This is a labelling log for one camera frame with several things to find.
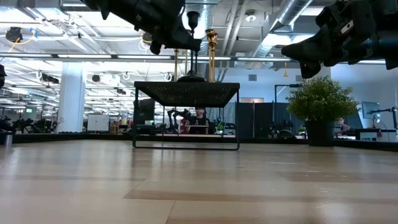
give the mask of computer screen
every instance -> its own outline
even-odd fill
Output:
[[[375,102],[362,102],[363,119],[380,119],[380,113],[372,111],[380,110],[380,104]]]
[[[138,102],[138,107],[139,116],[137,124],[155,120],[155,100],[140,100]]]

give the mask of brass pole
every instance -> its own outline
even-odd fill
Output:
[[[216,73],[216,46],[218,34],[213,29],[206,30],[207,41],[209,42],[209,82],[215,82]]]
[[[174,77],[175,77],[175,79],[174,79],[174,81],[176,82],[178,80],[178,69],[177,69],[177,67],[178,67],[178,49],[174,49],[174,52],[175,52],[175,54],[174,54],[174,57],[175,57],[175,60],[174,60]]]
[[[185,74],[188,73],[188,50],[185,50]]]

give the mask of black partition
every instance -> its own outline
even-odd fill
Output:
[[[274,107],[278,124],[291,121],[291,131],[296,134],[304,121],[287,111],[287,103],[240,103],[239,133],[241,139],[268,138],[273,121]]]
[[[255,103],[254,104],[254,137],[268,138],[270,126],[272,124],[272,104],[273,103]]]
[[[240,139],[253,138],[254,111],[252,103],[239,103],[238,113],[241,114],[238,120]]]

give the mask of black planter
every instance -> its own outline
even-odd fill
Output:
[[[310,146],[333,146],[336,121],[306,121],[305,127],[308,133]]]

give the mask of ceiling light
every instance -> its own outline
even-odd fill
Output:
[[[103,102],[98,102],[98,101],[87,101],[86,104],[92,104],[92,105],[98,105],[101,104]]]
[[[245,15],[246,15],[246,21],[248,22],[253,22],[256,20],[256,16],[254,15],[255,11],[253,9],[247,10]]]
[[[46,101],[44,101],[43,103],[45,103],[46,105],[50,105],[50,106],[57,106],[55,103],[49,103],[49,102],[46,102]]]
[[[5,86],[5,88],[9,87],[18,87],[18,88],[48,88],[47,86],[30,86],[30,85],[16,85],[16,86]],[[60,88],[59,85],[50,86],[51,88]]]
[[[178,56],[179,60],[185,60],[185,56]],[[198,56],[198,60],[209,60],[209,56]],[[215,60],[231,60],[231,57],[224,57],[224,56],[219,56],[215,57]]]
[[[120,59],[152,59],[152,60],[169,60],[171,56],[149,56],[149,55],[118,55]]]
[[[358,64],[368,64],[368,65],[385,65],[385,60],[362,60]]]
[[[236,60],[244,61],[244,62],[292,62],[293,60],[290,58],[249,58],[249,57],[238,57]]]
[[[78,3],[65,3],[62,4],[63,7],[87,7],[85,4],[78,4]]]
[[[1,53],[0,57],[52,57],[50,54],[13,54],[13,53]]]
[[[11,85],[16,85],[17,84],[16,82],[13,82],[13,81],[10,81],[10,80],[5,80],[4,82],[7,83],[7,84],[11,84]]]
[[[58,55],[60,58],[112,58],[111,55],[77,54],[77,55]]]
[[[110,107],[110,105],[92,105],[92,106],[96,106],[96,107]]]
[[[23,94],[23,95],[28,95],[28,91],[20,89],[20,88],[14,88],[14,87],[9,87],[8,88],[11,92],[17,93],[17,94]]]
[[[86,89],[94,89],[94,90],[114,90],[117,87],[112,86],[86,86]]]
[[[25,109],[25,106],[5,106],[7,109]]]

